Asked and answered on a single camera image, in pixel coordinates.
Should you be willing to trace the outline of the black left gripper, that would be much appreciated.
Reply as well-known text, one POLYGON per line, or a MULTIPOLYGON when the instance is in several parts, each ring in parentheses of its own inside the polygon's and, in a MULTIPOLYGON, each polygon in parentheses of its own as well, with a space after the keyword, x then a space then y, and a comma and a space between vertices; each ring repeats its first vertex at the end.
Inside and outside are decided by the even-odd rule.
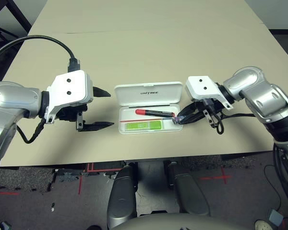
MULTIPOLYGON (((93 86, 94 97, 111 97, 111 94, 99 87, 93 86)), ((112 122, 94 122, 91 124, 84 123, 83 112, 87 111, 87 104, 79 106, 68 106, 60 109, 56 114, 56 119, 76 123, 76 130, 89 132, 98 131, 114 125, 112 122)))

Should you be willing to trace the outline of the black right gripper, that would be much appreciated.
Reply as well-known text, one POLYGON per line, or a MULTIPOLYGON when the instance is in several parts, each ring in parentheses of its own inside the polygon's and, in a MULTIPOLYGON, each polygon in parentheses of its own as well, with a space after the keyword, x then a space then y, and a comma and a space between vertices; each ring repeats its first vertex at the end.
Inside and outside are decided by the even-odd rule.
POLYGON ((177 117, 183 118, 180 121, 181 125, 195 123, 205 118, 210 126, 218 126, 220 124, 220 117, 217 113, 216 101, 213 99, 203 99, 195 100, 194 103, 184 107, 177 117))

